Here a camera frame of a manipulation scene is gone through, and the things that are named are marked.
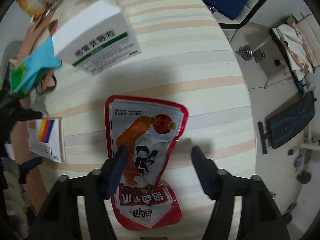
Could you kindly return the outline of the black blue exercise bench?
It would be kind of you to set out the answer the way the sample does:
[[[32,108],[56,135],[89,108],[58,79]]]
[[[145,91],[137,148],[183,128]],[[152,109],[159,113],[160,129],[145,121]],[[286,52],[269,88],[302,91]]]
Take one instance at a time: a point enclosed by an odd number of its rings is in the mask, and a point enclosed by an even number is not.
[[[267,154],[268,146],[277,149],[298,135],[315,116],[313,92],[306,93],[299,101],[270,117],[258,122],[262,153]]]

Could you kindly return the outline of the dumbbell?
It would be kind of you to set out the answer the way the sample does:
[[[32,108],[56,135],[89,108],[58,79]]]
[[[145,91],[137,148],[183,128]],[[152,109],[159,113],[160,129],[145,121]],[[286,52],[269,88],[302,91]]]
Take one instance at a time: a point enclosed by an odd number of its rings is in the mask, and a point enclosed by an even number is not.
[[[255,60],[256,63],[263,62],[265,59],[265,53],[261,48],[252,49],[248,44],[242,47],[239,47],[236,50],[236,53],[242,57],[245,61]]]

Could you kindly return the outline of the red silver snack packet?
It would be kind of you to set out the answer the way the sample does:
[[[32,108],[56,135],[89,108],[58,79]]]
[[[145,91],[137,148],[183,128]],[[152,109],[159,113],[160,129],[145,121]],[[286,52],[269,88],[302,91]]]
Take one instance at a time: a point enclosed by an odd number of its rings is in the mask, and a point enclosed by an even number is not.
[[[166,100],[124,95],[107,99],[108,156],[114,157],[120,146],[129,153],[111,197],[114,215],[127,230],[156,229],[181,220],[173,189],[160,180],[188,115],[183,105]]]

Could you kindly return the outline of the white green medicine box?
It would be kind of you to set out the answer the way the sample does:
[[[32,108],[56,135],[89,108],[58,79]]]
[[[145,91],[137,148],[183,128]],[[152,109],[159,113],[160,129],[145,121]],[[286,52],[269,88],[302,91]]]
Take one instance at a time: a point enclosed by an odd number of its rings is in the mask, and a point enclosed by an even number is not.
[[[121,8],[98,0],[57,28],[52,36],[55,57],[98,74],[142,52]]]

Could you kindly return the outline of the striped cat tablecloth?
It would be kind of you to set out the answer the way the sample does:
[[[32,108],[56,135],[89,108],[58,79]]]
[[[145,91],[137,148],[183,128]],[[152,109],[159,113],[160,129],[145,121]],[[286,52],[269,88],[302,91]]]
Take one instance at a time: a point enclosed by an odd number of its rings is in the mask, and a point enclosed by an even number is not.
[[[53,19],[65,24],[98,0],[64,0]],[[33,96],[29,105],[63,119],[66,161],[45,161],[28,177],[25,190],[39,210],[58,176],[83,176],[107,157],[104,105],[112,95],[168,100],[189,112],[185,131],[169,158],[162,180],[176,194],[182,219],[145,231],[110,219],[119,239],[166,237],[201,239],[214,202],[202,191],[190,150],[199,144],[207,158],[230,173],[255,173],[256,138],[249,92],[222,29],[201,0],[111,0],[136,33],[140,54],[98,74],[64,63],[56,89]]]

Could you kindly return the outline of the green blue plastic bag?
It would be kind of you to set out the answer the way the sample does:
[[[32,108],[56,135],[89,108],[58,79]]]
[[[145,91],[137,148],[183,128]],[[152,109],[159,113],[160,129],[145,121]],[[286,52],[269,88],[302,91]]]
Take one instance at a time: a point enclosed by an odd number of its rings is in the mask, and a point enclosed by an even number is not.
[[[32,88],[39,83],[44,70],[52,70],[61,67],[61,60],[54,56],[52,37],[47,39],[23,62],[9,74],[11,94],[18,99],[28,96]]]

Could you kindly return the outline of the white box rainbow stripes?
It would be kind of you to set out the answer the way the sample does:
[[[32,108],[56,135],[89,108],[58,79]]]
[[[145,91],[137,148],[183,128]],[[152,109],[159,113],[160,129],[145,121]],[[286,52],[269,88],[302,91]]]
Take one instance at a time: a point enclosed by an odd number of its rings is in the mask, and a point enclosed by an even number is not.
[[[62,118],[27,121],[29,150],[55,163],[66,161]]]

